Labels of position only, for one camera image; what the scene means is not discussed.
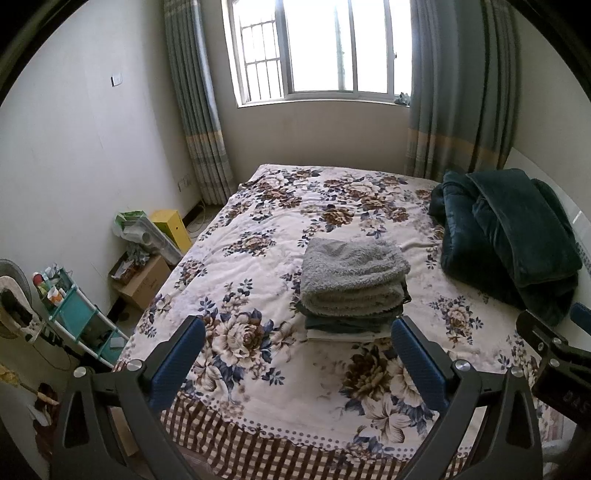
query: bed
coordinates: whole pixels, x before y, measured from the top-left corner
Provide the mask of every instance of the bed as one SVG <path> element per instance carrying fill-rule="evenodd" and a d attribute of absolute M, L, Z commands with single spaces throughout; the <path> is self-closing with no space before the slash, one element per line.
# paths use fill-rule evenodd
<path fill-rule="evenodd" d="M 445 276 L 443 229 L 427 214 L 435 182 L 336 167 L 263 165 L 242 184 L 142 316 L 120 362 L 144 359 L 188 315 L 204 350 L 165 428 L 224 478 L 391 479 L 437 419 L 389 340 L 307 340 L 296 311 L 301 260 L 313 237 L 395 241 L 411 264 L 405 305 L 429 340 L 477 369 L 537 360 L 515 332 L 517 310 Z M 534 399 L 543 442 L 560 415 Z M 450 464 L 461 469 L 478 409 Z"/>

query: curtain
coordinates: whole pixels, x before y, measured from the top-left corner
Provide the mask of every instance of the curtain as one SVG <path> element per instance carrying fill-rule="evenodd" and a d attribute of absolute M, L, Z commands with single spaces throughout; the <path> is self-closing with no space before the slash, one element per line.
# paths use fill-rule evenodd
<path fill-rule="evenodd" d="M 413 92 L 405 172 L 502 168 L 518 96 L 515 19 L 506 0 L 411 0 Z"/>
<path fill-rule="evenodd" d="M 236 192 L 236 183 L 217 116 L 199 0 L 165 1 L 164 19 L 170 69 L 197 185 L 205 203 L 223 205 Z"/>

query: white headboard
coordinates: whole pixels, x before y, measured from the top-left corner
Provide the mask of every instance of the white headboard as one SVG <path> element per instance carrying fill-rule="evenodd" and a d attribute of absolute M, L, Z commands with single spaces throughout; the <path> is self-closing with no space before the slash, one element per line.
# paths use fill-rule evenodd
<path fill-rule="evenodd" d="M 577 247 L 583 261 L 583 268 L 579 271 L 579 286 L 574 293 L 573 301 L 579 301 L 591 308 L 591 255 L 589 255 L 591 252 L 591 222 L 565 191 L 520 151 L 511 149 L 505 168 L 520 168 L 531 179 L 546 182 L 556 192 L 573 225 Z M 560 323 L 556 330 L 564 335 L 572 346 L 591 350 L 591 335 L 575 325 L 568 317 Z"/>

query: yellow box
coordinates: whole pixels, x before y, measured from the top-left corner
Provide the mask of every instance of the yellow box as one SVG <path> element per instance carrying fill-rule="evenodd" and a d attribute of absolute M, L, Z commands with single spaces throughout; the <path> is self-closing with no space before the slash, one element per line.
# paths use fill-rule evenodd
<path fill-rule="evenodd" d="M 156 210 L 150 220 L 177 244 L 183 255 L 189 251 L 193 244 L 177 210 Z"/>

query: metal bolt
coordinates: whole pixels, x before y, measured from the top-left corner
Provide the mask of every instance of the metal bolt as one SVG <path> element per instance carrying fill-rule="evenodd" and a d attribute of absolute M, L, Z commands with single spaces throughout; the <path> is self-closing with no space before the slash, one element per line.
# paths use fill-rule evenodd
<path fill-rule="evenodd" d="M 85 367 L 78 367 L 76 368 L 76 370 L 74 370 L 74 376 L 76 378 L 81 378 L 84 377 L 86 375 L 87 371 Z"/>
<path fill-rule="evenodd" d="M 460 372 L 467 372 L 472 367 L 468 360 L 456 360 L 454 365 Z"/>
<path fill-rule="evenodd" d="M 523 377 L 523 369 L 521 369 L 519 367 L 512 367 L 511 368 L 511 374 L 514 377 L 521 378 L 521 377 Z"/>
<path fill-rule="evenodd" d="M 142 368 L 142 365 L 143 363 L 139 358 L 134 358 L 127 363 L 127 370 L 130 372 L 135 372 Z"/>

